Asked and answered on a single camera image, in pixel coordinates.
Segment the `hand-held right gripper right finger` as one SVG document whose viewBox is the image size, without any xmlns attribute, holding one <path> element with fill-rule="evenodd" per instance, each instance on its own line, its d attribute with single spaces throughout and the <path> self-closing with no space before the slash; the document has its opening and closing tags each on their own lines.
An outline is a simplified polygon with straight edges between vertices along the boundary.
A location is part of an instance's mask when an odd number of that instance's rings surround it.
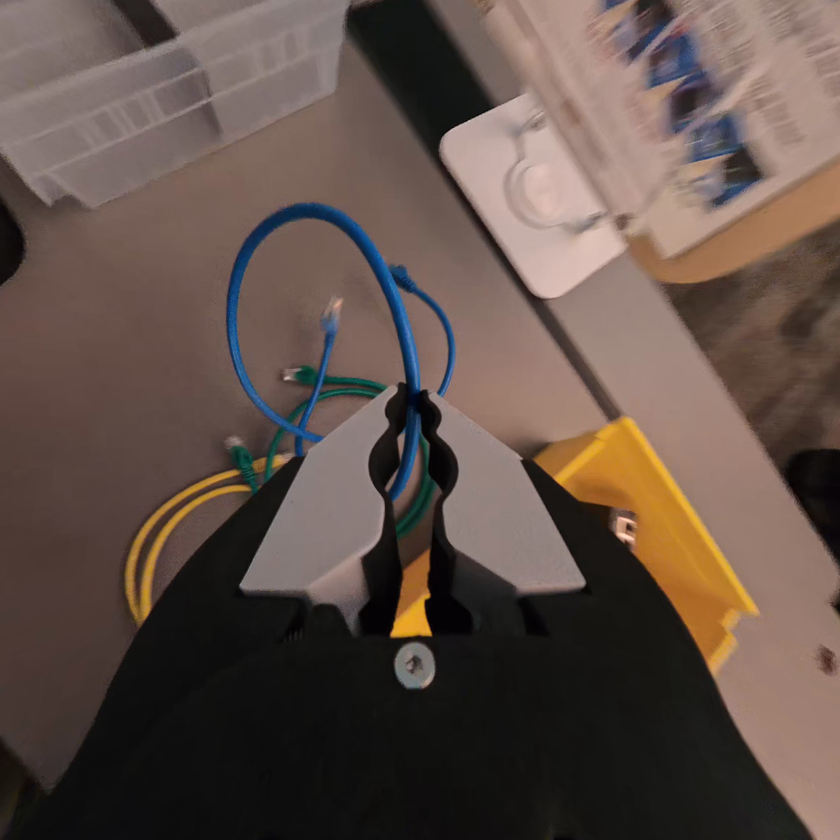
<svg viewBox="0 0 840 840">
<path fill-rule="evenodd" d="M 425 602 L 432 634 L 523 633 L 525 599 L 584 592 L 531 464 L 438 394 L 422 395 L 420 417 L 439 492 Z"/>
</svg>

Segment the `clear plastic bin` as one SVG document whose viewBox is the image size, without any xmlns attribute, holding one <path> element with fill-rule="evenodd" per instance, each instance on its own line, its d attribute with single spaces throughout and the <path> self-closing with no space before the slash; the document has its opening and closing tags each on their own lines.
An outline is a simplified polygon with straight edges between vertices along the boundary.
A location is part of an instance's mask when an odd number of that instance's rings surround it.
<svg viewBox="0 0 840 840">
<path fill-rule="evenodd" d="M 2 2 L 2 158 L 99 207 L 333 94 L 349 7 Z"/>
</svg>

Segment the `dark desk mat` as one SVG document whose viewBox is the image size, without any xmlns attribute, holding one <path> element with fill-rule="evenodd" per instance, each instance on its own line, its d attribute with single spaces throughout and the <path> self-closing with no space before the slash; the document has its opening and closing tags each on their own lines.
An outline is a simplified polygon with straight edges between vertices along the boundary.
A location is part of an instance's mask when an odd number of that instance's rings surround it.
<svg viewBox="0 0 840 840">
<path fill-rule="evenodd" d="M 352 2 L 348 29 L 434 150 L 447 131 L 521 92 L 472 2 Z"/>
</svg>

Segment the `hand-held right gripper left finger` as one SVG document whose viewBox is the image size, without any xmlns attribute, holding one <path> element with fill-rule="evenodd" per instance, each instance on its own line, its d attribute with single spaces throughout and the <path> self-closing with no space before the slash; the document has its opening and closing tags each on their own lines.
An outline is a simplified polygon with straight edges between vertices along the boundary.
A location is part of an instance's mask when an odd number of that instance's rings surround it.
<svg viewBox="0 0 840 840">
<path fill-rule="evenodd" d="M 389 637 L 403 582 L 393 502 L 403 387 L 390 386 L 302 458 L 239 588 L 336 607 L 353 634 Z"/>
</svg>

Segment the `printed instruction sheet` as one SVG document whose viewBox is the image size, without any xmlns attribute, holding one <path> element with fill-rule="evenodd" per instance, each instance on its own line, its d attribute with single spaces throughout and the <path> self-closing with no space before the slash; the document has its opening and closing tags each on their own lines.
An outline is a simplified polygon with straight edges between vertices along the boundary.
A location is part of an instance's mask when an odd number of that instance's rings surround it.
<svg viewBox="0 0 840 840">
<path fill-rule="evenodd" d="M 838 2 L 483 2 L 612 212 L 674 259 L 838 164 Z"/>
</svg>

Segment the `tan backing board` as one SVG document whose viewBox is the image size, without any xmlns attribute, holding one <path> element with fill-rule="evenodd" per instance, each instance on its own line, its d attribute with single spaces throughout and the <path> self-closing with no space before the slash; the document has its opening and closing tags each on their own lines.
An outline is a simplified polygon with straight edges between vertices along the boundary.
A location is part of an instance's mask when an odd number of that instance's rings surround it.
<svg viewBox="0 0 840 840">
<path fill-rule="evenodd" d="M 655 280 L 695 284 L 768 258 L 838 218 L 839 163 L 834 162 L 682 255 L 660 256 L 647 235 L 631 237 L 628 247 L 631 257 Z"/>
</svg>

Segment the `yellow plastic bin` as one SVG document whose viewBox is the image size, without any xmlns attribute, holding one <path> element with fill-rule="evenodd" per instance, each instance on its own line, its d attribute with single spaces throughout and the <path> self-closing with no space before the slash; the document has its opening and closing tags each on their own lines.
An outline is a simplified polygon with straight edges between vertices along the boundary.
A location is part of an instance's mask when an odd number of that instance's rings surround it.
<svg viewBox="0 0 840 840">
<path fill-rule="evenodd" d="M 441 405 L 437 435 L 444 449 L 476 460 L 501 455 L 504 476 L 516 453 L 502 455 L 503 444 L 451 406 Z M 535 462 L 579 502 L 624 508 L 636 515 L 632 552 L 655 579 L 693 637 L 715 675 L 737 640 L 734 627 L 758 607 L 740 583 L 703 522 L 667 468 L 629 417 L 596 432 L 546 447 Z M 403 572 L 400 601 L 391 637 L 429 636 L 429 552 Z"/>
</svg>

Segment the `black wrist rest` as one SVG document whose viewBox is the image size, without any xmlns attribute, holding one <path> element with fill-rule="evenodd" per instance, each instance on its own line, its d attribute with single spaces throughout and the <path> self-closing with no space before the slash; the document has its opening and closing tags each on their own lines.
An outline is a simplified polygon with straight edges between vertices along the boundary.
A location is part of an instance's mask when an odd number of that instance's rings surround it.
<svg viewBox="0 0 840 840">
<path fill-rule="evenodd" d="M 1 200 L 1 285 L 21 267 L 26 255 L 24 232 L 13 212 Z"/>
</svg>

